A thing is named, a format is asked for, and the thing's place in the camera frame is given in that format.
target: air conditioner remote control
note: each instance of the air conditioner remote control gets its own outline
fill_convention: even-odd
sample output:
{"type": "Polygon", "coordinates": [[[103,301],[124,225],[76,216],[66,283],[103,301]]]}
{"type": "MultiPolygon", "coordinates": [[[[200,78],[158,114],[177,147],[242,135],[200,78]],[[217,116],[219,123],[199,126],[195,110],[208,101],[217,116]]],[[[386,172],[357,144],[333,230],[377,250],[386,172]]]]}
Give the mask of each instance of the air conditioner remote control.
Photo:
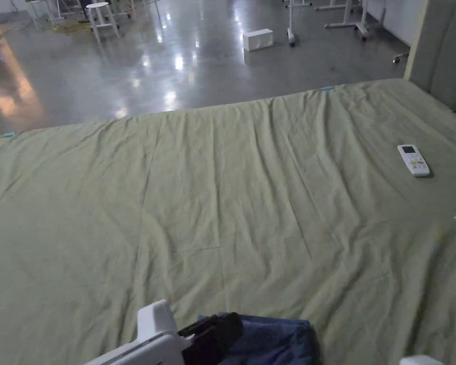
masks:
{"type": "Polygon", "coordinates": [[[429,175],[429,166],[415,144],[400,144],[397,148],[412,175],[417,178],[429,175]]]}

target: polished concrete floor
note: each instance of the polished concrete floor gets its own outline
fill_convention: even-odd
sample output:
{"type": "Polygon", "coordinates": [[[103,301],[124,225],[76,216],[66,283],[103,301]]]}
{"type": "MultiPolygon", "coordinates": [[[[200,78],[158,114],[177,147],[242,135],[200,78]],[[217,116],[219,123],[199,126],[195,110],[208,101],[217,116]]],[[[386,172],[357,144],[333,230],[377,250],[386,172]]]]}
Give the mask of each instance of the polished concrete floor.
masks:
{"type": "Polygon", "coordinates": [[[281,0],[137,4],[136,20],[118,20],[120,39],[101,29],[101,47],[88,29],[67,35],[29,24],[0,37],[0,134],[404,74],[405,61],[394,65],[392,56],[408,47],[389,33],[364,43],[352,28],[325,29],[340,10],[296,8],[290,48],[281,0]],[[274,46],[244,51],[241,33],[263,28],[274,46]]]}

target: green bedsheet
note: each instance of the green bedsheet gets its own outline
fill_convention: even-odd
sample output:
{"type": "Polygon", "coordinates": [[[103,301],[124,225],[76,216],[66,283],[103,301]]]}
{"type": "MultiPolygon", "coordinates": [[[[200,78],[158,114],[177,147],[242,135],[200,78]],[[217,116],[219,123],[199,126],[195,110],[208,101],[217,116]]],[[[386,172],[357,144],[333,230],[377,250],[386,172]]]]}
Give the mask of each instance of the green bedsheet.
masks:
{"type": "Polygon", "coordinates": [[[456,365],[455,215],[456,115],[405,80],[0,137],[0,364],[85,363],[165,298],[456,365]]]}

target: blue fabric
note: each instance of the blue fabric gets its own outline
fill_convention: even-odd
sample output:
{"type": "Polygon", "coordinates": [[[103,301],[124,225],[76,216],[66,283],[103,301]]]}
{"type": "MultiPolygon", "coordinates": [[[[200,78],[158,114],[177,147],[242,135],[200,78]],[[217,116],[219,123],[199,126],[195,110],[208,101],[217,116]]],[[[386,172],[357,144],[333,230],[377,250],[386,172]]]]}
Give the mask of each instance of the blue fabric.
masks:
{"type": "Polygon", "coordinates": [[[318,365],[318,343],[309,322],[240,317],[243,336],[230,348],[221,365],[318,365]]]}

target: upholstered headboard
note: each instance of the upholstered headboard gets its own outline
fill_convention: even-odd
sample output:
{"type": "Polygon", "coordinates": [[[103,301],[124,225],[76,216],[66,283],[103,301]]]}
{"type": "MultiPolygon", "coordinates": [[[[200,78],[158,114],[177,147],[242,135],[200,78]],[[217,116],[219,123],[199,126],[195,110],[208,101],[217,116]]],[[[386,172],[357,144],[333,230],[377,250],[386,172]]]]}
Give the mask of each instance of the upholstered headboard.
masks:
{"type": "Polygon", "coordinates": [[[428,0],[404,77],[456,111],[456,0],[428,0]]]}

